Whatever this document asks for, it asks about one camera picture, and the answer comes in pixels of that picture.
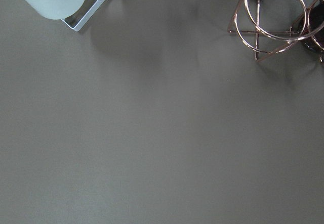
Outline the bottle in rack lower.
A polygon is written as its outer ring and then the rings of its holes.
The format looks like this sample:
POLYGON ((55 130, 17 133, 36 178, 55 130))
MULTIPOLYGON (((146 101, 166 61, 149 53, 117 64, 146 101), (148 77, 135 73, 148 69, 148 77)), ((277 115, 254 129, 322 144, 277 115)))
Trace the bottle in rack lower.
MULTIPOLYGON (((309 22, 311 29, 316 29, 323 22, 323 4, 313 7, 310 11, 309 22)), ((299 18, 291 26, 291 31, 300 33, 304 23, 304 18, 299 18)), ((314 35, 315 40, 323 48, 323 28, 314 35)), ((322 49, 313 41, 312 37, 306 38, 301 41, 303 46, 315 53, 320 53, 322 49)))

